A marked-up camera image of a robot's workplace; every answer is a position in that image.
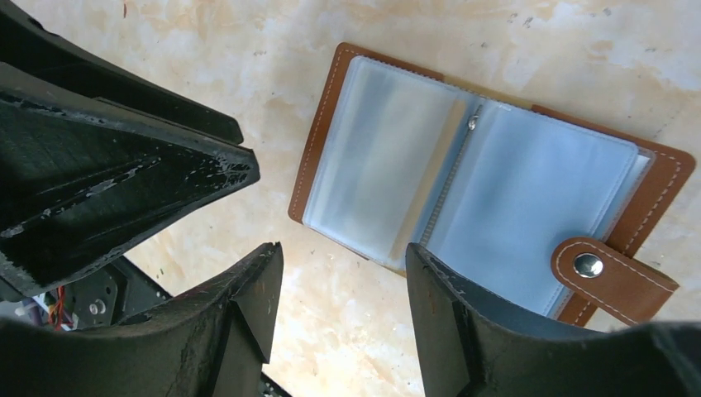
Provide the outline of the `brown leather card holder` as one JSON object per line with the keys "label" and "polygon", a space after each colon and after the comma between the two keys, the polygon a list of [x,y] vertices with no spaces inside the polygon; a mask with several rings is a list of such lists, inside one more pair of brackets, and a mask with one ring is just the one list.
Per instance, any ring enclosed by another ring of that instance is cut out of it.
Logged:
{"label": "brown leather card holder", "polygon": [[677,290],[635,255],[696,166],[688,152],[340,43],[289,216],[365,259],[410,243],[533,313],[636,325]]}

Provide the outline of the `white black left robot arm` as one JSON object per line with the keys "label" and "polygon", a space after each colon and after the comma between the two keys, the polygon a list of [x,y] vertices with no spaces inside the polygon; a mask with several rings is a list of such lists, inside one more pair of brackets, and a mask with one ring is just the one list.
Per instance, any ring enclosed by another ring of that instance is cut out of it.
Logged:
{"label": "white black left robot arm", "polygon": [[166,300],[126,252],[255,183],[234,117],[180,96],[1,4],[1,298],[56,328]]}

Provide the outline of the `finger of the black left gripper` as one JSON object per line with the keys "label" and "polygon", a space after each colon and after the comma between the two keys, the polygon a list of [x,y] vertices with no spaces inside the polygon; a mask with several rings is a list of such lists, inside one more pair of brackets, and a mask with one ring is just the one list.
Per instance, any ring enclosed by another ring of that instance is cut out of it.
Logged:
{"label": "finger of the black left gripper", "polygon": [[86,98],[100,98],[233,145],[234,117],[142,79],[44,29],[11,1],[1,2],[1,61]]}
{"label": "finger of the black left gripper", "polygon": [[1,66],[1,296],[78,280],[258,181],[252,150]]}

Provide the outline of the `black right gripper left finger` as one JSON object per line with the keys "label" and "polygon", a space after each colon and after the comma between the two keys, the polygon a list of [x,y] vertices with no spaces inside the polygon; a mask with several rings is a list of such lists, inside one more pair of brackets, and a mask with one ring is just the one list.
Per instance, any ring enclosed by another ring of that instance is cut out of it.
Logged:
{"label": "black right gripper left finger", "polygon": [[1,321],[4,396],[254,396],[284,270],[267,242],[200,285],[109,327]]}

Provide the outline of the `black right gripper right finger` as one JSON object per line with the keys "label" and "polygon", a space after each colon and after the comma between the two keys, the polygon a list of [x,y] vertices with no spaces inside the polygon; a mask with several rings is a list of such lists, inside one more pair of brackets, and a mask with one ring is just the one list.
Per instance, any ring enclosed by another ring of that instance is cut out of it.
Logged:
{"label": "black right gripper right finger", "polygon": [[406,250],[408,297],[428,396],[697,396],[698,323],[578,328],[528,311]]}

